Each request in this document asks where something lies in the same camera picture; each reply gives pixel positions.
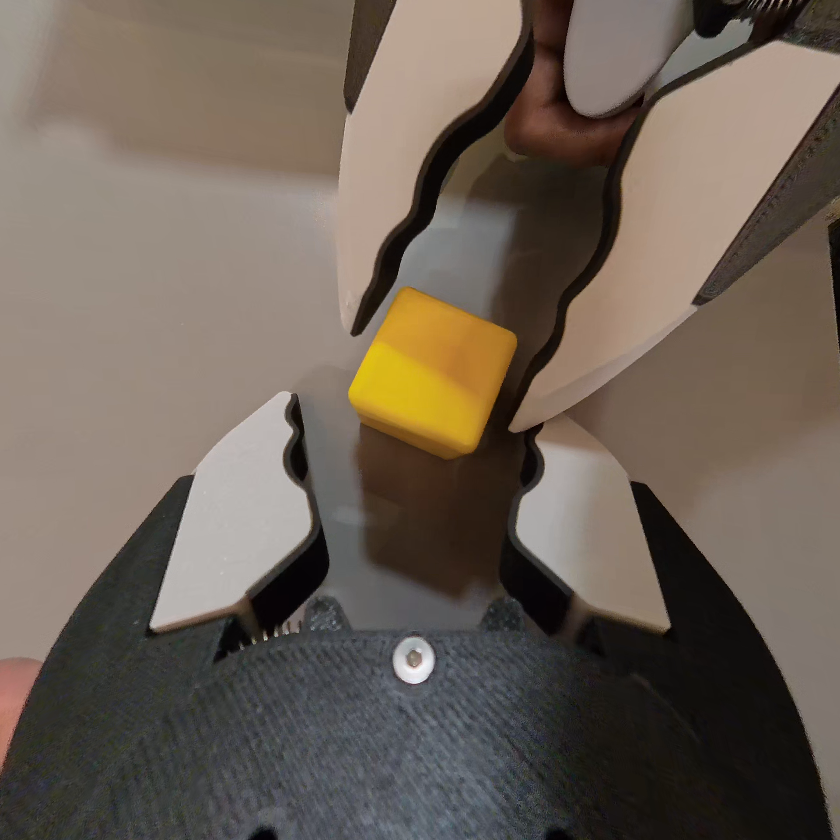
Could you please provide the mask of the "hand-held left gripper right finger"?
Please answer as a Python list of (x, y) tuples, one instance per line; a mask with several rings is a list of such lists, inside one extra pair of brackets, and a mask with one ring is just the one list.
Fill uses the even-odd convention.
[(576, 640), (604, 618), (663, 636), (665, 598), (632, 483), (608, 449), (566, 415), (524, 437), (500, 582), (537, 628)]

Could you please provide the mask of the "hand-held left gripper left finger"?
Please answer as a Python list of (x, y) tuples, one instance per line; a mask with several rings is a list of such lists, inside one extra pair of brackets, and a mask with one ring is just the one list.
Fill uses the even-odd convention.
[(192, 473), (150, 631), (232, 619), (244, 642), (266, 641), (288, 631), (328, 571), (301, 405), (279, 392)]

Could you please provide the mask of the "person's left hand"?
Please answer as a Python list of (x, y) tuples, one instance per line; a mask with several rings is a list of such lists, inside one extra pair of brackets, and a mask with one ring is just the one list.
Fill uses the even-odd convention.
[(32, 658), (1, 659), (1, 764), (41, 666)]

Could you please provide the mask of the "person's right hand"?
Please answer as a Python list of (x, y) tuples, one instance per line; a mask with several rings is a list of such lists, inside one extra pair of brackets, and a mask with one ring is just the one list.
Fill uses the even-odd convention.
[(563, 57), (572, 1), (532, 6), (530, 74), (507, 113), (504, 141), (510, 152), (585, 168), (608, 166), (634, 123), (641, 100), (611, 117), (590, 119), (571, 106)]

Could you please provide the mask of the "yellow cube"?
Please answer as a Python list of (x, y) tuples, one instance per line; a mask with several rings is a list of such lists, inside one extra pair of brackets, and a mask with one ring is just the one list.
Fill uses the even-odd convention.
[(472, 454), (516, 334), (414, 288), (396, 295), (349, 389), (363, 425), (441, 459)]

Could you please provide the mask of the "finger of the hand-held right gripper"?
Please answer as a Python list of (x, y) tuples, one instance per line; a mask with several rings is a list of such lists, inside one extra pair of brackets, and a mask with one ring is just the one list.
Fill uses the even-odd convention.
[(734, 50), (645, 111), (617, 173), (617, 226), (534, 358), (513, 433), (563, 413), (700, 306), (697, 297), (838, 90), (837, 53)]
[(338, 182), (339, 310), (350, 335), (392, 289), (452, 166), (529, 77), (532, 6), (354, 2)]

